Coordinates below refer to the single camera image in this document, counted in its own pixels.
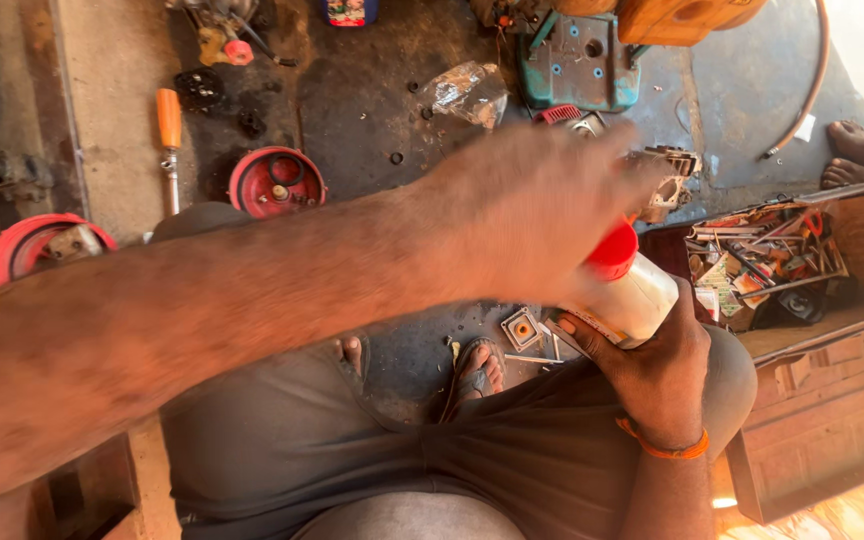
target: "gray shorts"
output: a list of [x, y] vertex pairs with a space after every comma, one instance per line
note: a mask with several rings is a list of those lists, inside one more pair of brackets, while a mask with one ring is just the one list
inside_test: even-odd
[[[211, 205], [163, 222], [156, 240], [243, 221]], [[708, 332], [703, 413], [717, 456], [757, 381], [738, 339]], [[332, 342], [212, 378], [161, 411], [186, 540], [284, 540], [325, 510], [402, 491], [474, 497], [529, 539], [615, 538], [641, 453], [621, 415], [595, 364], [578, 360], [467, 401], [452, 423], [401, 423], [361, 397]]]

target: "wrist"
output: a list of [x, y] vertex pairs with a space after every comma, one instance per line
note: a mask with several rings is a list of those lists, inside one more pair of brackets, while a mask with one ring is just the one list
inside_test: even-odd
[[692, 421], [678, 425], [649, 427], [640, 424], [638, 434], [655, 448], [681, 450], [699, 442], [702, 438], [702, 422]]

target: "metal plate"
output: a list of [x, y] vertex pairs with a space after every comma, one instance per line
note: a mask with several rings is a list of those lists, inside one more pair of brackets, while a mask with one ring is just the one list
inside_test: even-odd
[[532, 316], [528, 307], [522, 307], [519, 311], [502, 321], [502, 331], [509, 338], [511, 346], [517, 353], [524, 351], [529, 345], [539, 340], [542, 334], [536, 318]]

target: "red pump part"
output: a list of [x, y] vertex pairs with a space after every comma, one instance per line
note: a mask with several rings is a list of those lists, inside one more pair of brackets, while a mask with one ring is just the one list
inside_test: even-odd
[[324, 205], [328, 190], [315, 163], [284, 146], [249, 152], [228, 181], [232, 205], [259, 219]]
[[74, 213], [33, 215], [0, 234], [0, 286], [32, 273], [40, 259], [48, 259], [45, 246], [49, 240], [83, 223], [95, 233], [105, 251], [118, 249], [107, 232]]

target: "bracelet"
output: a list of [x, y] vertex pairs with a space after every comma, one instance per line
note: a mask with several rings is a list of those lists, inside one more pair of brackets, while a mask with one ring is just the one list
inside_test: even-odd
[[652, 446], [644, 437], [636, 433], [632, 429], [632, 422], [628, 418], [616, 418], [615, 423], [626, 434], [638, 439], [638, 444], [642, 445], [642, 450], [656, 458], [665, 458], [666, 460], [695, 460], [709, 449], [709, 433], [704, 427], [702, 428], [702, 438], [694, 445], [683, 449], [663, 449]]

